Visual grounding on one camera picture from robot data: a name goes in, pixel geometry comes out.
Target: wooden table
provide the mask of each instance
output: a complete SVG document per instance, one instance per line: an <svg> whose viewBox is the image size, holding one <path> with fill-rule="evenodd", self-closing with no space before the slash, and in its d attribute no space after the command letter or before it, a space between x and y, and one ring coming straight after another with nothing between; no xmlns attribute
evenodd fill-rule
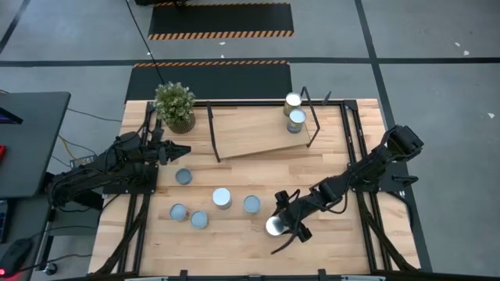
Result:
<svg viewBox="0 0 500 281"><path fill-rule="evenodd" d="M371 151L382 138L384 124L376 99L358 100L358 105L366 146ZM135 131L141 125L145 106L146 101L127 103L120 133ZM245 106L212 110L216 118L242 111L258 114L261 109ZM223 159L221 163L217 163L213 154L206 108L195 108L197 123L190 133L177 135L164 126L164 139L191 145L192 149L190 154L160 166L158 190L149 207L141 276L178 276L181 269L187 269L190 276L311 275L317 274L317 269L326 269L327 274L368 273L359 210L352 193L344 214L317 212L304 221L312 231L311 240L306 243L296 240L282 252L270 255L288 239L288 236L270 238L263 232L264 223L275 208L273 195L279 190L291 194L297 188L308 194L312 184L341 174L348 163L339 107L318 106L315 110L321 131L310 148L304 145L268 151ZM351 131L355 132L350 113L349 118ZM306 122L309 133L313 133L316 128L313 120ZM356 138L355 149L356 158L361 159ZM176 183L174 175L179 168L193 172L190 185ZM221 211L212 203L212 192L217 187L231 191L230 209ZM258 215L248 215L243 210L243 199L249 194L258 196L262 202ZM408 262L418 267L404 204L387 194L379 194L378 199L386 234ZM129 197L122 195L103 212L89 272L98 269L119 243L128 202ZM189 221L172 221L169 209L175 203L185 204L192 212L206 211L208 228L196 230ZM381 268L378 243L374 247ZM134 249L132 241L127 269L131 269Z"/></svg>

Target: gray floor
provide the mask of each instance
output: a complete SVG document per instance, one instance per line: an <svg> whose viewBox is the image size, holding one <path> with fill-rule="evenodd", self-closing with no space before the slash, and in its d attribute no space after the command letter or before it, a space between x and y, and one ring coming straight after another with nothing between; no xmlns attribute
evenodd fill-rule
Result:
<svg viewBox="0 0 500 281"><path fill-rule="evenodd" d="M0 0L0 37L22 0ZM238 2L193 0L193 2ZM291 38L150 41L157 59L357 57L368 52L354 0L290 0ZM380 58L500 56L500 2L495 0L362 0ZM152 7L132 4L147 32ZM2 53L2 61L147 59L123 0L31 0ZM425 142L409 170L435 272L500 276L500 197L496 161L500 136L500 65L382 65L397 123ZM70 107L120 119L131 66L0 67L0 88L11 92L69 91ZM295 90L314 97L379 98L370 64L292 63ZM491 118L488 113L496 115ZM103 151L119 123L72 112L61 135ZM73 148L78 156L85 150ZM69 157L58 142L54 156ZM51 161L49 171L67 169ZM94 222L95 214L88 220ZM79 247L68 245L81 244ZM58 238L51 257L87 254L92 236ZM88 258L61 262L53 279L82 276ZM47 279L37 274L34 280Z"/></svg>

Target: black floor mat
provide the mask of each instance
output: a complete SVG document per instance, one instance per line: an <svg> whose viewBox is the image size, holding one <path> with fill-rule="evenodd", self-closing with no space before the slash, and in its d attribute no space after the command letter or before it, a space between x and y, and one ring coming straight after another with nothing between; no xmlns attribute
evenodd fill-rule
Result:
<svg viewBox="0 0 500 281"><path fill-rule="evenodd" d="M173 3L153 10L150 40L290 37L294 33L289 3L187 4L183 12Z"/></svg>
<svg viewBox="0 0 500 281"><path fill-rule="evenodd" d="M290 66L277 60L162 62L166 83L181 82L197 99L284 98L291 92ZM127 100L155 99L161 84L153 63L134 66Z"/></svg>

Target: computer monitor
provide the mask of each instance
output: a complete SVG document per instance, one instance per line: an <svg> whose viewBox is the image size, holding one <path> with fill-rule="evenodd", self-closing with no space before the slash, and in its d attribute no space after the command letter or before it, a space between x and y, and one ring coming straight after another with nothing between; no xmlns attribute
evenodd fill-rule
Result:
<svg viewBox="0 0 500 281"><path fill-rule="evenodd" d="M0 124L21 124L23 120L6 109L0 108Z"/></svg>

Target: yellow and black striped tape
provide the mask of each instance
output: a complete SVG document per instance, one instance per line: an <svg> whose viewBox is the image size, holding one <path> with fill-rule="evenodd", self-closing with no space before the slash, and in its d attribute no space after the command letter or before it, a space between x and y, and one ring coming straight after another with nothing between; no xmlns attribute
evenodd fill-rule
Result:
<svg viewBox="0 0 500 281"><path fill-rule="evenodd" d="M290 3L287 2L261 2L261 3L198 3L198 4L191 4L191 3L186 3L186 6L205 6L205 5L290 5ZM174 5L173 2L167 2L167 3L158 3L155 5L155 7L160 7L160 6L168 6L168 5Z"/></svg>
<svg viewBox="0 0 500 281"><path fill-rule="evenodd" d="M287 64L284 60L255 60L255 61L205 61L205 62L157 62L156 66L242 66L263 64ZM136 63L134 67L153 67L155 63Z"/></svg>
<svg viewBox="0 0 500 281"><path fill-rule="evenodd" d="M264 31L220 31L220 32L187 32L174 34L149 34L149 40L180 40L180 39L212 39L212 38L247 38L247 37L291 37L291 30Z"/></svg>

